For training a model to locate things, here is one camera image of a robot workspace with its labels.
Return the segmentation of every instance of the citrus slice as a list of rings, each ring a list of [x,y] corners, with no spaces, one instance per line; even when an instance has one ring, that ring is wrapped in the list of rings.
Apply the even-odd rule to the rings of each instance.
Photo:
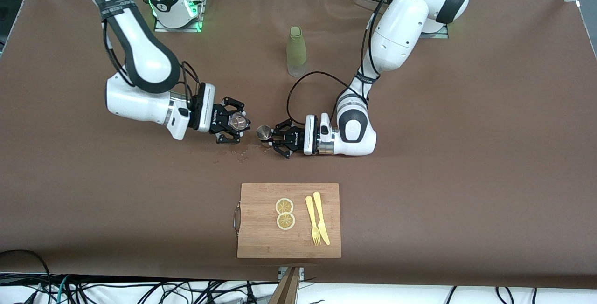
[[[294,226],[294,215],[289,212],[280,213],[277,223],[281,230],[289,230]]]
[[[282,198],[276,202],[276,211],[278,214],[288,212],[291,213],[294,210],[294,204],[292,200],[288,198]]]

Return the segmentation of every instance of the robotic arm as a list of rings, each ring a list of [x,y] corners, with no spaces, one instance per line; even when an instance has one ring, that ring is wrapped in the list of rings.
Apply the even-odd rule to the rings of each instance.
[[[336,102],[336,125],[327,113],[318,121],[307,115],[305,128],[286,120],[270,129],[262,126],[257,134],[282,156],[293,152],[305,155],[369,155],[375,149],[377,134],[371,126],[366,99],[380,73],[400,68],[411,54],[422,32],[436,32],[466,9],[469,0],[388,0],[390,6],[373,29],[369,49],[356,75]]]
[[[179,62],[172,51],[153,36],[135,2],[92,1],[100,9],[104,30],[109,24],[126,55],[125,65],[122,68],[118,65],[118,72],[106,83],[106,107],[111,113],[165,125],[177,140],[184,138],[187,128],[192,128],[215,134],[217,143],[240,142],[250,124],[243,103],[227,97],[215,104],[215,86],[199,84],[198,79],[198,91],[190,98],[170,91],[179,83]],[[192,10],[182,3],[185,0],[153,1],[160,21],[176,26],[190,20]],[[107,36],[105,39],[111,50]]]

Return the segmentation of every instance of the bottle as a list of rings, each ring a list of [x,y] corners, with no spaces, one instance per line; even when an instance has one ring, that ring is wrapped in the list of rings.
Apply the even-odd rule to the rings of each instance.
[[[286,61],[291,76],[301,77],[307,72],[307,46],[300,27],[290,28],[286,44]]]

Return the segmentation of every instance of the wooden cutting board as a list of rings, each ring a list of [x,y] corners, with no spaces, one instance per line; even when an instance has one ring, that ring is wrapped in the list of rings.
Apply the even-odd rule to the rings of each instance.
[[[318,191],[330,245],[313,244],[311,220],[305,197]],[[294,204],[295,223],[289,230],[277,225],[276,202],[288,198]],[[317,210],[315,219],[319,223]],[[340,189],[337,183],[243,183],[238,230],[239,258],[326,259],[341,257]]]

